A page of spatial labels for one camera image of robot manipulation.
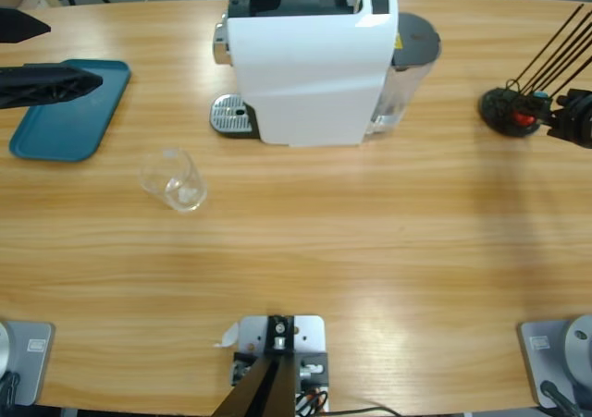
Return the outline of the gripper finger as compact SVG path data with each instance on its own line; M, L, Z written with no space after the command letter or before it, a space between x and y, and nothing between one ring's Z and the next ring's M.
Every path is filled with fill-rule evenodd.
M591 147L591 110L582 109L568 111L558 110L547 135L563 141L568 141L582 148Z
M1 108L69 102L102 84L101 76L65 63L2 67Z
M570 89L557 98L557 105L560 111L588 112L591 110L591 91Z
M21 43L51 31L48 24L17 8L2 7L0 14L1 43Z

